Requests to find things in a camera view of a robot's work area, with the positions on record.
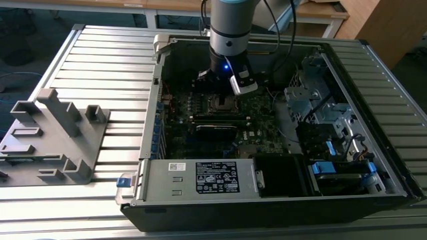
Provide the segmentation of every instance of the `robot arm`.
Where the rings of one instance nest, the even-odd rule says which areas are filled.
[[[235,95],[258,89],[247,58],[255,7],[259,0],[213,0],[210,70],[229,78]]]

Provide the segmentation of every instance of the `floor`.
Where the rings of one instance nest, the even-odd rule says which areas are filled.
[[[118,27],[147,26],[143,16],[125,13],[61,11],[59,16],[59,19],[54,19],[49,10],[34,10],[31,19],[38,31],[27,37],[27,42],[34,51],[35,61],[23,66],[13,67],[0,60],[0,76],[7,72],[37,72],[43,74],[74,24]],[[199,18],[161,16],[159,26],[166,29],[198,30]],[[269,33],[259,28],[253,31]],[[425,94],[425,86],[427,86],[426,61],[426,59],[416,60],[413,56],[406,56],[393,70],[425,111],[427,110],[427,94]],[[29,99],[39,79],[39,76],[30,74],[10,75],[0,78],[0,85],[6,86],[6,91],[0,93],[0,139],[14,122],[14,118],[10,115],[14,107],[13,103]]]

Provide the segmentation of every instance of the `white label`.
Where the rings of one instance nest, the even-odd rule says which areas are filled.
[[[346,19],[347,16],[333,15],[331,18],[334,18],[334,19]]]
[[[186,171],[186,163],[170,163],[169,164],[170,171]]]
[[[134,8],[142,8],[143,5],[142,4],[123,4],[126,7],[134,7]]]

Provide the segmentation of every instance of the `aluminum extrusion table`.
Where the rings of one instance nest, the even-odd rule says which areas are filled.
[[[380,212],[350,224],[199,232],[141,232],[115,202],[117,179],[138,169],[139,149],[159,33],[198,35],[197,31],[147,30],[77,25],[30,97],[57,88],[62,101],[78,108],[111,109],[95,175],[89,185],[0,188],[0,239],[231,238],[317,234],[317,239],[364,239],[373,231],[384,239],[427,234],[427,201]],[[274,39],[274,36],[254,35]],[[345,64],[397,150],[427,188],[427,118],[372,47],[356,40],[298,38],[329,43]]]

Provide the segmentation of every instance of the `sticker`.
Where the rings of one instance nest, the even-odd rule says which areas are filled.
[[[143,5],[142,4],[123,4],[126,7],[134,7],[134,8],[142,8]]]
[[[169,164],[169,170],[170,171],[186,171],[186,163],[170,163]]]
[[[331,18],[333,19],[346,19],[347,16],[333,15]]]
[[[237,162],[197,162],[195,182],[195,189],[199,194],[239,193],[241,190]]]

